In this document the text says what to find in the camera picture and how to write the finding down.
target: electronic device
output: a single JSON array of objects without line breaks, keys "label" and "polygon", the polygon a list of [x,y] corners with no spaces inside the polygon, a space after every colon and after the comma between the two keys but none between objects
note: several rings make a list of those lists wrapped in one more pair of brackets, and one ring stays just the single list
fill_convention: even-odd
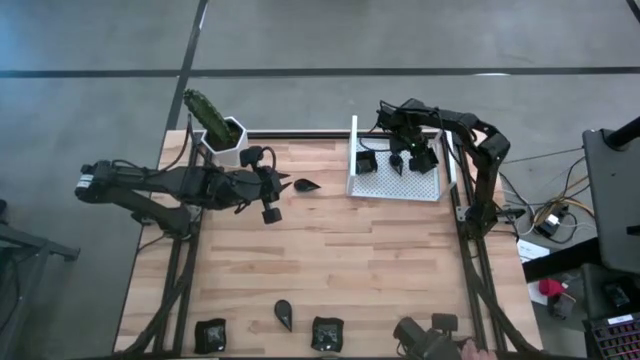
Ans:
[{"label": "electronic device", "polygon": [[560,224],[562,224],[564,217],[567,216],[568,210],[569,207],[567,205],[553,205],[551,210],[544,215],[546,216],[544,220],[536,225],[534,229],[547,238],[552,237],[560,228]]},{"label": "electronic device", "polygon": [[633,279],[623,276],[602,285],[602,291],[611,305],[619,312],[634,312],[640,310],[640,289]]},{"label": "electronic device", "polygon": [[640,359],[640,313],[585,321],[601,359]]}]

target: concrete floor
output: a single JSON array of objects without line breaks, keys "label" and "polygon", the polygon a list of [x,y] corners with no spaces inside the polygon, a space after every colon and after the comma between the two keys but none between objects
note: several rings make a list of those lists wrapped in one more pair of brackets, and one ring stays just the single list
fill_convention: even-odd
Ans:
[{"label": "concrete floor", "polygon": [[[197,6],[198,0],[0,0],[0,74],[179,70]],[[640,65],[640,23],[624,0],[210,0],[201,25],[194,69]],[[496,125],[512,143],[509,160],[576,147],[586,129],[630,121],[640,114],[639,80],[634,74],[192,78],[187,86],[250,129],[346,128],[352,114],[373,124],[378,100],[416,97]],[[115,206],[79,202],[73,189],[84,163],[157,162],[177,83],[0,78],[0,197],[10,203],[10,221],[82,247],[77,263],[50,262],[20,358],[110,352],[140,227]],[[185,118],[182,109],[178,128]],[[501,171],[539,202],[561,190],[562,178],[549,181],[580,156]],[[581,165],[574,176],[584,172]],[[590,202],[588,192],[580,199]],[[575,241],[592,235],[580,230]],[[577,331],[537,313],[547,350],[584,353]]]}]

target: black cone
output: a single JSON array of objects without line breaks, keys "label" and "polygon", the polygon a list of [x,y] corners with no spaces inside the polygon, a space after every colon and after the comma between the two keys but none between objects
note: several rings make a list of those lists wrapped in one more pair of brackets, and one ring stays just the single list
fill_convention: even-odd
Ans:
[{"label": "black cone", "polygon": [[287,300],[278,300],[273,311],[282,325],[289,329],[289,331],[293,331],[293,310],[291,309],[291,304],[289,304]]},{"label": "black cone", "polygon": [[313,183],[307,179],[298,179],[293,183],[293,187],[299,192],[309,192],[315,189],[320,189],[320,185]]}]

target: potted plant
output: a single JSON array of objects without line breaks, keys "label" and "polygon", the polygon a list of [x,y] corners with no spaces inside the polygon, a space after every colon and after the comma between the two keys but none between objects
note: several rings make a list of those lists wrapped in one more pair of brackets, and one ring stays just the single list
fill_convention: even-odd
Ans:
[{"label": "potted plant", "polygon": [[248,146],[247,129],[234,117],[223,117],[198,90],[187,89],[184,104],[204,128],[201,142],[220,165],[240,166],[240,151]]}]

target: robotic arm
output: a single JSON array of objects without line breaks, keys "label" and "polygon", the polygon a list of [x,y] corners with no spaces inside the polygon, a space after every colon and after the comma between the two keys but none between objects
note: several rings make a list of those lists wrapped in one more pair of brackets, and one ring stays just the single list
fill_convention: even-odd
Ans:
[{"label": "robotic arm", "polygon": [[[262,200],[265,224],[282,220],[278,201],[282,185],[281,174],[269,166],[259,166],[264,148],[253,146],[240,153],[243,167],[252,171],[225,171],[222,167],[181,166],[171,170],[150,170],[136,166],[119,166],[123,161],[101,160],[83,165],[80,181],[75,189],[78,199],[91,204],[113,203],[132,211],[131,217],[147,224],[157,222],[172,237],[183,238],[191,234],[192,213],[187,205],[209,210],[236,207],[239,213],[252,201]],[[136,191],[170,194],[178,201],[177,208],[167,208]]]},{"label": "robotic arm", "polygon": [[[478,169],[474,199],[465,214],[466,233],[470,238],[483,237],[498,222],[493,193],[498,168],[511,147],[498,129],[474,114],[430,108],[416,99],[409,99],[400,107],[381,102],[377,126],[390,133],[392,152],[408,150],[412,157],[409,168],[421,173],[426,173],[437,164],[433,149],[427,146],[422,126],[456,134]],[[478,145],[475,144],[473,130],[486,135]]]}]

